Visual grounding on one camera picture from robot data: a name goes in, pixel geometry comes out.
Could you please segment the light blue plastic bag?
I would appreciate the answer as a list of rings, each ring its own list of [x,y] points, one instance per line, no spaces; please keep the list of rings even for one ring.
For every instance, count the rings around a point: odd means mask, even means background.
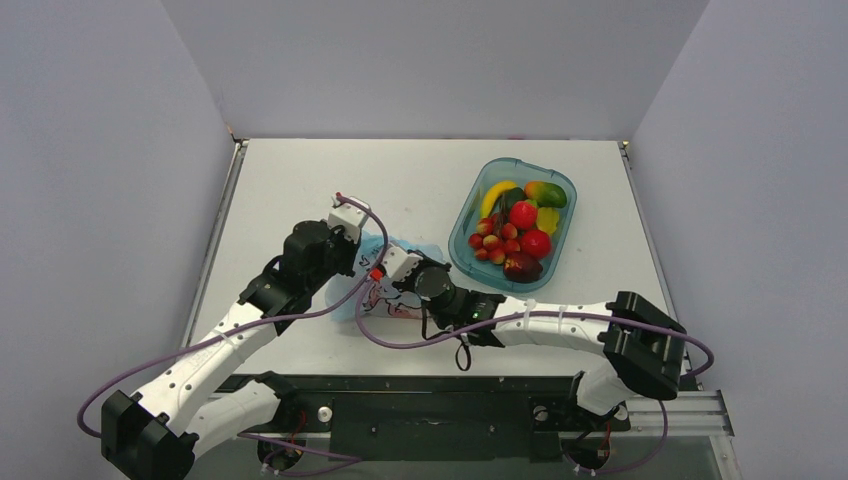
[[[444,261],[444,255],[439,246],[433,244],[412,244],[406,240],[390,238],[407,250],[417,250],[426,256],[438,261]],[[325,290],[325,303],[328,306],[336,304],[346,294],[350,293],[359,280],[370,270],[372,263],[376,260],[383,245],[382,236],[364,232],[361,244],[354,263],[354,276],[336,276],[331,279]],[[330,313],[330,318],[336,322],[353,321],[355,315],[357,296],[353,295],[341,306]],[[399,318],[420,320],[420,299],[412,293],[399,292],[391,286],[388,280],[381,280],[377,286],[367,290],[361,302],[362,312],[367,315],[381,318]]]

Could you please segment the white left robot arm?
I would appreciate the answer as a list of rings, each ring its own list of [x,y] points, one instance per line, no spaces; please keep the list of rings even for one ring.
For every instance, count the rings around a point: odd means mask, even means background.
[[[101,408],[102,455],[130,479],[183,479],[197,457],[256,425],[291,427],[295,388],[266,372],[215,401],[210,395],[252,354],[280,336],[292,316],[336,275],[353,275],[361,222],[302,221],[240,293],[216,329],[132,395]]]

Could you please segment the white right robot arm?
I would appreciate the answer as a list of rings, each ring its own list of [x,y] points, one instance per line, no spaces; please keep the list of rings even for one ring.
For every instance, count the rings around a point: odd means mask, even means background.
[[[564,400],[566,418],[588,427],[633,396],[677,397],[685,329],[643,296],[620,291],[609,302],[555,305],[456,286],[445,265],[387,267],[391,285],[419,297],[443,330],[473,346],[539,345],[602,358],[584,367]]]

